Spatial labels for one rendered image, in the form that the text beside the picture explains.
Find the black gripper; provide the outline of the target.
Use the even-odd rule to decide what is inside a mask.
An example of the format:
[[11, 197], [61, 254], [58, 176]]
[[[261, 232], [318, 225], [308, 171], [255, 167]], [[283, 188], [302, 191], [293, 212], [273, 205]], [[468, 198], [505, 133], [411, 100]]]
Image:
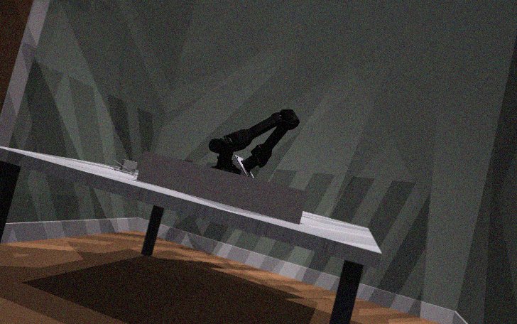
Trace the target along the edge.
[[220, 155], [217, 157], [217, 165], [212, 166], [210, 168], [216, 168], [222, 171], [227, 171], [230, 173], [234, 173], [234, 171], [229, 170], [230, 163], [233, 161], [231, 157]]

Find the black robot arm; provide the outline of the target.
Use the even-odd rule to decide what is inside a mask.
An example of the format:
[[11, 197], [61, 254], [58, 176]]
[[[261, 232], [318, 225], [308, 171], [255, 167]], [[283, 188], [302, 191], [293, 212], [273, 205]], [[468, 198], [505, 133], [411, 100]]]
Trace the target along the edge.
[[257, 136], [277, 126], [263, 144], [256, 145], [251, 151], [252, 156], [241, 161], [246, 171], [250, 172], [256, 166], [264, 167], [272, 155], [273, 147], [288, 130], [294, 129], [299, 123], [300, 120], [292, 109], [282, 109], [249, 129], [241, 129], [227, 134], [224, 139], [212, 139], [209, 143], [209, 149], [212, 152], [232, 158], [234, 151], [245, 149]]

